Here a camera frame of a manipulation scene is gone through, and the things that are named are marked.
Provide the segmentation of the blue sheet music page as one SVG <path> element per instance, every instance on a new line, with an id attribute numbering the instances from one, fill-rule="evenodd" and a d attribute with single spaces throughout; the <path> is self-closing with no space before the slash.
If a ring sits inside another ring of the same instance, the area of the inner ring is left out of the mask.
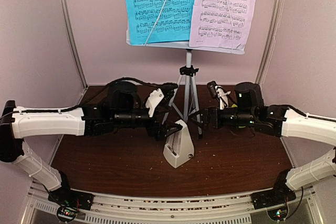
<path id="1" fill-rule="evenodd" d="M 125 0 L 130 44 L 187 41 L 194 0 Z"/>

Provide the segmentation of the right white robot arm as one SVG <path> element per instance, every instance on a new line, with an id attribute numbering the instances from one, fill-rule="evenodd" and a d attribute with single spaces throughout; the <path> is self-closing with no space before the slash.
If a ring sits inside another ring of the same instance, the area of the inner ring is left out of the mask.
<path id="1" fill-rule="evenodd" d="M 215 81 L 207 84 L 218 106 L 201 109 L 189 115 L 189 121 L 202 129 L 212 126 L 245 126 L 276 137 L 299 137 L 335 146 L 335 119 L 304 113 L 292 105 L 266 106 L 258 84 L 242 82 L 234 87 L 236 106 L 228 107 L 229 94 Z M 286 204 L 295 200 L 303 186 L 335 175 L 335 149 L 297 168 L 279 173 L 273 188 L 253 193 L 254 209 Z"/>

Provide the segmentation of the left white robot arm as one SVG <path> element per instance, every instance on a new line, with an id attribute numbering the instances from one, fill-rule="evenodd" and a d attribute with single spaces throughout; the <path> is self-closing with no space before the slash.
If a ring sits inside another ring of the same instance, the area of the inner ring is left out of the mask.
<path id="1" fill-rule="evenodd" d="M 78 202 L 67 175 L 47 165 L 24 138 L 39 135 L 99 136 L 119 129 L 144 128 L 150 137 L 164 140 L 182 126 L 161 123 L 158 107 L 167 108 L 177 89 L 175 83 L 148 83 L 136 78 L 113 80 L 104 87 L 108 94 L 97 104 L 61 109 L 28 109 L 8 100 L 1 116 L 1 161 L 12 163 L 38 180 L 51 199 L 69 207 Z"/>

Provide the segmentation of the white metronome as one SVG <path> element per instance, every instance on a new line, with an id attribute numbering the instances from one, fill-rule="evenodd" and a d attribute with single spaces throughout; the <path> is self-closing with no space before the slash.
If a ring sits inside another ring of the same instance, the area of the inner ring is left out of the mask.
<path id="1" fill-rule="evenodd" d="M 164 145 L 163 156 L 173 167 L 178 168 L 194 157 L 194 145 L 187 124 L 183 120 L 176 121 L 182 128 L 170 135 Z"/>

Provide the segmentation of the white perforated music stand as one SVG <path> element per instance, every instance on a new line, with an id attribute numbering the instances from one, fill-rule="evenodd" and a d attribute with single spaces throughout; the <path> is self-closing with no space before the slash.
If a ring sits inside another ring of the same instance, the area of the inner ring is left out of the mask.
<path id="1" fill-rule="evenodd" d="M 177 80 L 177 85 L 180 86 L 182 81 L 185 81 L 184 86 L 184 105 L 183 111 L 175 105 L 174 99 L 172 97 L 169 101 L 169 106 L 173 108 L 179 117 L 184 121 L 188 121 L 188 116 L 192 113 L 199 111 L 199 101 L 196 87 L 196 74 L 198 72 L 197 68 L 192 65 L 192 51 L 214 51 L 228 53 L 229 50 L 226 48 L 210 48 L 210 47 L 194 47 L 188 46 L 188 41 L 169 41 L 169 42 L 156 42 L 148 44 L 149 47 L 160 47 L 160 48 L 177 48 L 184 49 L 186 51 L 186 64 L 180 68 L 180 75 Z"/>

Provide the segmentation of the lilac sheet music page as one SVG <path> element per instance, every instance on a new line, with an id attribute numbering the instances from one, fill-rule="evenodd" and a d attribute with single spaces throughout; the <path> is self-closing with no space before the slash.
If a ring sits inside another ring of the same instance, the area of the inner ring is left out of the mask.
<path id="1" fill-rule="evenodd" d="M 244 54 L 256 0 L 194 0 L 189 46 Z"/>

